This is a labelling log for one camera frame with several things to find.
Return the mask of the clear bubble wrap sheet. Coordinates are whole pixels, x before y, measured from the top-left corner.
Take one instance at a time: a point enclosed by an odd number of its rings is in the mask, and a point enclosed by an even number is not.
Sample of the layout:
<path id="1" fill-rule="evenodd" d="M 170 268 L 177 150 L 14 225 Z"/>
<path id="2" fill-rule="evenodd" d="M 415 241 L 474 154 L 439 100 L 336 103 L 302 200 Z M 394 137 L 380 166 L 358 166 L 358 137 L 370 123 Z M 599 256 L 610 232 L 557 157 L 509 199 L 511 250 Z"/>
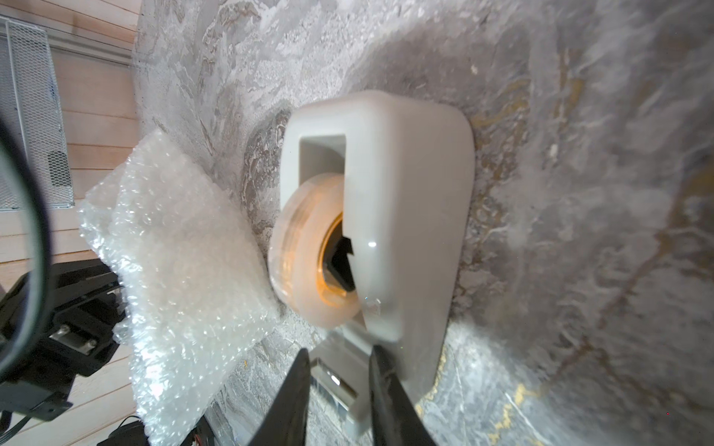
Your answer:
<path id="1" fill-rule="evenodd" d="M 136 410 L 152 445 L 179 445 L 242 354 L 277 323 L 243 211 L 161 131 L 86 195 L 80 233 L 118 277 Z"/>

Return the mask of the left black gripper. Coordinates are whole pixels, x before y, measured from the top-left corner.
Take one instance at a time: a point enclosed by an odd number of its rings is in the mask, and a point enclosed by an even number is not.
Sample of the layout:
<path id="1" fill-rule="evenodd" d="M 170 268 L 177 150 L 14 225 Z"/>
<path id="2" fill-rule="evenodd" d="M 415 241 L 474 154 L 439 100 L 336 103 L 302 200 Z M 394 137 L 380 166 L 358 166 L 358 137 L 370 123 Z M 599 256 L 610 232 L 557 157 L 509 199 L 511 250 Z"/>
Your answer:
<path id="1" fill-rule="evenodd" d="M 115 356 L 113 329 L 126 317 L 118 276 L 99 259 L 51 268 L 48 322 L 35 347 L 1 382 L 1 419 L 52 421 L 72 408 L 76 377 L 90 377 Z"/>

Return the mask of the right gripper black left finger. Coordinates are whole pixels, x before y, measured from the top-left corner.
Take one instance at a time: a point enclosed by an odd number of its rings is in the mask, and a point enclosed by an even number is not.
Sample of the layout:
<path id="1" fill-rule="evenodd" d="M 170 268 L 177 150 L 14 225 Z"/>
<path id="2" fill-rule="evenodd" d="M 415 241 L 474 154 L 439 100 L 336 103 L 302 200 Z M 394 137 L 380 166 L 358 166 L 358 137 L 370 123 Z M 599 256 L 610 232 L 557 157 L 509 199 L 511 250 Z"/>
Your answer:
<path id="1" fill-rule="evenodd" d="M 307 435 L 310 391 L 310 356 L 307 349 L 301 349 L 249 445 L 303 446 Z"/>

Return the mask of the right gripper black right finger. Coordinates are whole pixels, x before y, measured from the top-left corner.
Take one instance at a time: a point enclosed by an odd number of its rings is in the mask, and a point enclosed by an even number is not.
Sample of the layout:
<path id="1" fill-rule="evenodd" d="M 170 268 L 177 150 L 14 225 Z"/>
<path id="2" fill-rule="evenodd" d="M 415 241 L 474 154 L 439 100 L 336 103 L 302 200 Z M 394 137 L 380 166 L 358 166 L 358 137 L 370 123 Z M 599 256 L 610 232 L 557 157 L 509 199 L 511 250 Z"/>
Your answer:
<path id="1" fill-rule="evenodd" d="M 418 418 L 390 355 L 382 346 L 372 349 L 368 381 L 374 445 L 436 445 Z"/>

